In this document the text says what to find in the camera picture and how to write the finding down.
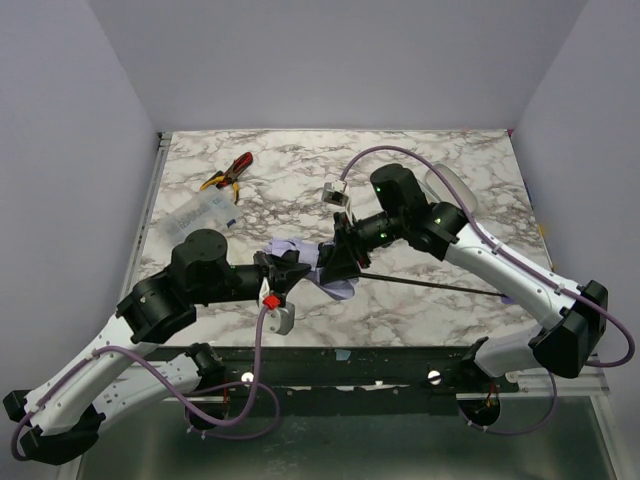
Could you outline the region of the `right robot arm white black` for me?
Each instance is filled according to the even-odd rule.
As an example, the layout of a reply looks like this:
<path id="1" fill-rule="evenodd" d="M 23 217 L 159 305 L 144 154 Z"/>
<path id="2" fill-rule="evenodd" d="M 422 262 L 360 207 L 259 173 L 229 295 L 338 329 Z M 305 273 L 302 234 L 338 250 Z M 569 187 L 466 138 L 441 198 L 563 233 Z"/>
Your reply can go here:
<path id="1" fill-rule="evenodd" d="M 463 357 L 462 375 L 497 378 L 544 368 L 562 378 L 579 376 L 606 329 L 603 285 L 562 279 L 472 224 L 458 206 L 428 202 L 413 172 L 399 164 L 375 170 L 370 182 L 382 210 L 359 221 L 335 214 L 333 244 L 321 250 L 321 284 L 358 277 L 370 265 L 370 252 L 403 239 L 476 275 L 537 322 L 516 334 L 477 340 Z"/>

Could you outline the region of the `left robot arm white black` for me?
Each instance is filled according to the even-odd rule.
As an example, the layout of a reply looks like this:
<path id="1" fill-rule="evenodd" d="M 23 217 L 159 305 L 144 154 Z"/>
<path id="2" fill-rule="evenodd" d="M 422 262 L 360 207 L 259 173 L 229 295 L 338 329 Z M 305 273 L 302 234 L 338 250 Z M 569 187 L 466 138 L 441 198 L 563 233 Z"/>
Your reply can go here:
<path id="1" fill-rule="evenodd" d="M 232 266 L 219 232 L 197 230 L 173 248 L 159 273 L 138 282 L 99 334 L 45 384 L 14 390 L 3 400 L 17 426 L 11 453 L 18 461 L 67 463 L 91 448 L 108 427 L 127 414 L 168 397 L 183 404 L 205 429 L 229 428 L 251 412 L 259 391 L 261 340 L 265 326 L 279 334 L 293 326 L 289 291 L 319 263 L 315 244 L 272 240 L 250 264 Z M 196 343 L 161 367 L 146 355 L 194 324 L 198 306 L 257 302 L 253 370 L 229 382 L 207 343 Z"/>

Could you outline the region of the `beige zippered umbrella case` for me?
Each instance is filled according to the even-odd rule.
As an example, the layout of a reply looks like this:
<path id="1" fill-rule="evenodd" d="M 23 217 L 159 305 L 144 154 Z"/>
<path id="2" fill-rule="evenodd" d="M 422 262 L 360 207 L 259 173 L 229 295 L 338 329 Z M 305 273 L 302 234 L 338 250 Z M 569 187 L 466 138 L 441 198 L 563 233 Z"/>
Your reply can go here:
<path id="1" fill-rule="evenodd" d="M 462 200 L 467 209 L 473 213 L 478 207 L 478 201 L 473 192 L 464 183 L 464 181 L 453 172 L 451 168 L 443 163 L 434 164 L 434 170 L 429 169 L 423 180 L 422 189 L 429 202 L 448 202 L 456 206 L 460 206 L 460 203 L 456 200 L 456 197 L 451 193 L 448 187 L 442 182 L 442 180 L 436 175 L 439 172 L 453 188 L 456 195 Z"/>

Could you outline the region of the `lilac umbrella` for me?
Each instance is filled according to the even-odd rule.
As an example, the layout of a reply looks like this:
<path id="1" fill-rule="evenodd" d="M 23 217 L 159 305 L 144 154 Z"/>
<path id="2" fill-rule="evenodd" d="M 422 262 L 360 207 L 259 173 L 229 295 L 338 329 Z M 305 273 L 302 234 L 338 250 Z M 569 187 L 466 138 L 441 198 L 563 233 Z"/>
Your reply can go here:
<path id="1" fill-rule="evenodd" d="M 296 261 L 298 263 L 307 264 L 311 267 L 310 272 L 306 275 L 306 279 L 312 282 L 316 287 L 322 290 L 330 298 L 337 301 L 348 300 L 355 296 L 356 286 L 360 279 L 367 279 L 373 281 L 380 281 L 385 283 L 395 283 L 401 285 L 410 285 L 428 289 L 445 290 L 452 292 L 469 293 L 475 295 L 489 296 L 499 298 L 503 304 L 511 305 L 515 301 L 510 297 L 498 293 L 480 289 L 466 288 L 454 285 L 447 285 L 441 283 L 420 281 L 414 279 L 407 279 L 401 277 L 393 277 L 388 275 L 368 274 L 360 273 L 356 278 L 347 280 L 338 280 L 330 282 L 327 285 L 322 285 L 320 282 L 320 274 L 322 273 L 322 267 L 320 263 L 329 254 L 329 250 L 334 244 L 329 242 L 325 243 L 311 243 L 303 241 L 298 237 L 293 238 L 278 238 L 273 237 L 269 244 L 265 247 L 265 252 L 275 255 L 276 257 L 288 260 Z"/>

